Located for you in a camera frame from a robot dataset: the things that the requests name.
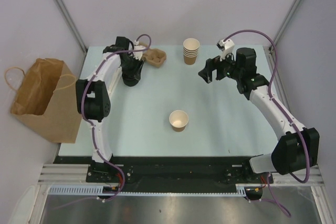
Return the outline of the brown pulp cup carrier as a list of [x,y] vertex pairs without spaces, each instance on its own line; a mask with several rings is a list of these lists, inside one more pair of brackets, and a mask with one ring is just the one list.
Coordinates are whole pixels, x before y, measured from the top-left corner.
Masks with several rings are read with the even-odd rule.
[[166,53],[163,50],[150,47],[143,53],[142,60],[156,68],[160,68],[166,60]]

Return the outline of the single brown paper cup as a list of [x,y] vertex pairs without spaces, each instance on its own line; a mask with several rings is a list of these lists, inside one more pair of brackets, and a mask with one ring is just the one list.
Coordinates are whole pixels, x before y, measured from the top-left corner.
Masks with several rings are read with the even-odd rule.
[[169,123],[176,132],[183,131],[189,122],[188,114],[182,110],[175,110],[169,116]]

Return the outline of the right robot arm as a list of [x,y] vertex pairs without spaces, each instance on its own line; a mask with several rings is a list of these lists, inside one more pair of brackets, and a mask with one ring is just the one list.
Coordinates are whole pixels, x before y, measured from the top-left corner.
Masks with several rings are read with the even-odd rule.
[[320,135],[315,128],[300,123],[271,91],[270,82],[257,72],[257,54],[252,48],[239,48],[236,54],[209,58],[198,73],[206,83],[225,77],[237,83],[237,90],[243,94],[266,118],[272,127],[278,143],[270,154],[252,157],[249,165],[242,169],[243,179],[254,183],[262,173],[277,172],[293,175],[304,169],[305,183],[310,168],[317,163]]

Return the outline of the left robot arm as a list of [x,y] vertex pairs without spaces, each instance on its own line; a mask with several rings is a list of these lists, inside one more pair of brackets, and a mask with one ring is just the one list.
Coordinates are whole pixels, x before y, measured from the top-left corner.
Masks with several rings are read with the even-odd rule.
[[111,110],[111,93],[114,85],[122,79],[128,87],[141,80],[144,65],[143,53],[150,45],[144,46],[139,40],[118,36],[113,45],[102,51],[102,59],[96,69],[85,79],[76,81],[77,110],[88,123],[93,141],[92,160],[108,163],[112,150],[103,125]]

